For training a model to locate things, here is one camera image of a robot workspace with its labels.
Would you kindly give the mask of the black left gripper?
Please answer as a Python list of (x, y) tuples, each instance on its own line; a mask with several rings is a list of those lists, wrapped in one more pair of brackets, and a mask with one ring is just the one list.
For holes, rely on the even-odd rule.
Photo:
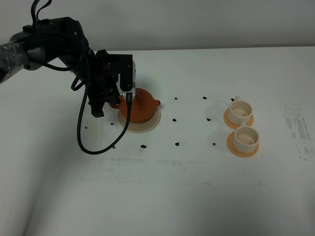
[(86, 51), (90, 65), (90, 89), (88, 92), (91, 113), (95, 118), (104, 116), (103, 106), (120, 104), (120, 74), (132, 64), (130, 54), (110, 54), (106, 50), (94, 53)]

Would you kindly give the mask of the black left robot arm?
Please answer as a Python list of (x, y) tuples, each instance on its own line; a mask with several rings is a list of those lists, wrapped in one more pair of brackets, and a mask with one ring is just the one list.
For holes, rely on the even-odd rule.
[(43, 20), (11, 37), (0, 47), (0, 81), (21, 69), (45, 66), (70, 71), (76, 78), (71, 89), (87, 86), (92, 115), (102, 117), (105, 103), (118, 105), (120, 96), (135, 95), (135, 64), (132, 55), (94, 52), (81, 25), (69, 17)]

